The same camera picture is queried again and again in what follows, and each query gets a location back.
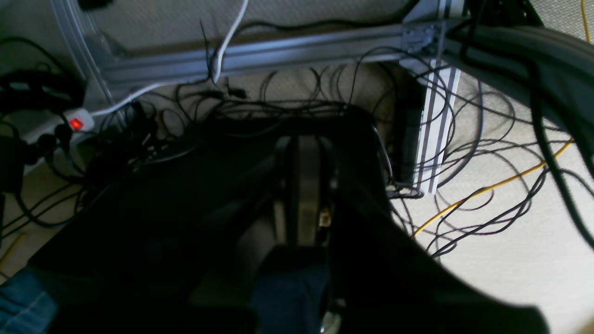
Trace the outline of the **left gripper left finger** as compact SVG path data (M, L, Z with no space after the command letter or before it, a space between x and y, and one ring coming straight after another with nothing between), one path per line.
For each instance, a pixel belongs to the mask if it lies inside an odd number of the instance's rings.
M115 182L28 262L58 306L49 332L197 333L221 328L224 311L252 323L249 311L189 298L269 212L290 146L289 136L205 137Z

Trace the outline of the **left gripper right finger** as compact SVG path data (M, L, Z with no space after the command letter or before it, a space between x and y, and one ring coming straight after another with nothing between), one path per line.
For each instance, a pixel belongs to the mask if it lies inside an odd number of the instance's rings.
M541 311L488 296L435 262L397 227L374 152L323 135L328 198L319 243L329 265L323 334L547 334Z

